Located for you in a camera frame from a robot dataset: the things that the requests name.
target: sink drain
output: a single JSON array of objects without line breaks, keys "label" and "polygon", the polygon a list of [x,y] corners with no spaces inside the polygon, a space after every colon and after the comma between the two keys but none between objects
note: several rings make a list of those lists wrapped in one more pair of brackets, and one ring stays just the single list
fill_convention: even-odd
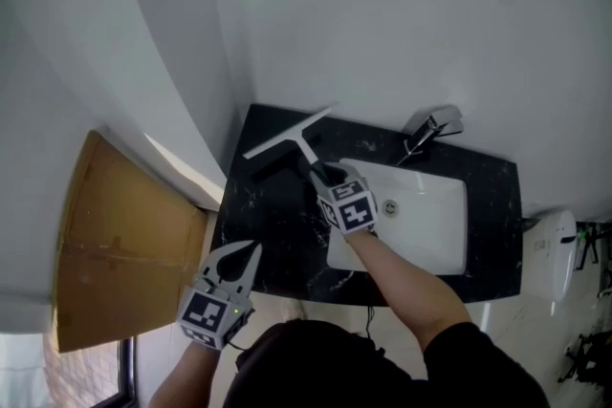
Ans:
[{"label": "sink drain", "polygon": [[384,203],[382,203],[382,214],[388,218],[393,218],[398,215],[400,212],[400,208],[398,204],[392,199],[387,199]]}]

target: faucet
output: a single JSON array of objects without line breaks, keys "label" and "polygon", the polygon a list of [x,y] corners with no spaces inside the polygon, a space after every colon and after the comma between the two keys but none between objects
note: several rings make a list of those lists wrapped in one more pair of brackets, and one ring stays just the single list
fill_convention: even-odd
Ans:
[{"label": "faucet", "polygon": [[461,122],[461,111],[455,105],[448,105],[435,109],[426,115],[425,120],[412,133],[410,138],[404,140],[405,157],[400,162],[411,155],[419,155],[423,152],[423,145],[436,137],[456,135],[463,132],[463,122]]}]

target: cardboard sheet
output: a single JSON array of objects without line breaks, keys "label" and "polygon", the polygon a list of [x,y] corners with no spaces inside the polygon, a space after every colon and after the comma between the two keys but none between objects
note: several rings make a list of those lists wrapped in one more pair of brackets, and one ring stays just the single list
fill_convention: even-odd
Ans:
[{"label": "cardboard sheet", "polygon": [[69,352],[174,322],[206,224],[204,212],[91,132],[57,242],[55,347]]}]

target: cable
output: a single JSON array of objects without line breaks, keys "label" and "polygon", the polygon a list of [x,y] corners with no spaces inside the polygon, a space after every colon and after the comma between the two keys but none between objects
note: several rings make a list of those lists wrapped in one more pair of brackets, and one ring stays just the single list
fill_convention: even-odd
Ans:
[{"label": "cable", "polygon": [[231,345],[234,349],[238,350],[238,351],[242,351],[245,352],[247,349],[243,349],[242,347],[238,347],[237,345],[234,345],[231,342],[228,342],[228,345]]},{"label": "cable", "polygon": [[367,322],[365,323],[365,332],[367,333],[367,337],[371,340],[372,336],[370,335],[370,323],[372,323],[372,320],[374,319],[374,314],[376,314],[376,311],[374,310],[373,307],[368,306],[367,307]]}]

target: sink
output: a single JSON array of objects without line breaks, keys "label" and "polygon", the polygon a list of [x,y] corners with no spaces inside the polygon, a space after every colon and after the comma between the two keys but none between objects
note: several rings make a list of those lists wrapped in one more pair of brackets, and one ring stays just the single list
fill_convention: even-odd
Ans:
[{"label": "sink", "polygon": [[[342,159],[367,179],[376,197],[379,238],[396,253],[435,275],[466,269],[468,207],[463,181]],[[365,270],[360,258],[332,227],[327,251],[331,268]]]}]

